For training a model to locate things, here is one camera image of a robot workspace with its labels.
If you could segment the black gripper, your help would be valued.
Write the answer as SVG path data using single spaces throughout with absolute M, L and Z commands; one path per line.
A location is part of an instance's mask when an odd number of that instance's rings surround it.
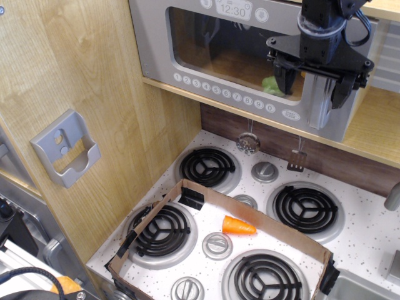
M 297 71 L 335 79 L 331 102 L 333 109 L 342 108 L 349 96 L 365 88 L 374 63 L 356 49 L 367 44 L 369 36 L 349 41 L 345 30 L 325 38 L 308 36 L 273 36 L 266 44 L 268 59 L 273 62 L 279 90 L 290 94 Z

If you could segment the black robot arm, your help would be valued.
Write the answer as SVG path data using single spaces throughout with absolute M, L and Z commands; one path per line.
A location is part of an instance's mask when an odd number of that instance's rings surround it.
M 353 90 L 365 88 L 374 63 L 357 52 L 371 37 L 371 23 L 361 11 L 365 1 L 303 1 L 297 17 L 297 36 L 270 37 L 268 59 L 277 86 L 287 94 L 297 71 L 335 80 L 332 108 L 339 109 Z M 359 41 L 346 36 L 348 21 L 357 17 L 367 33 Z

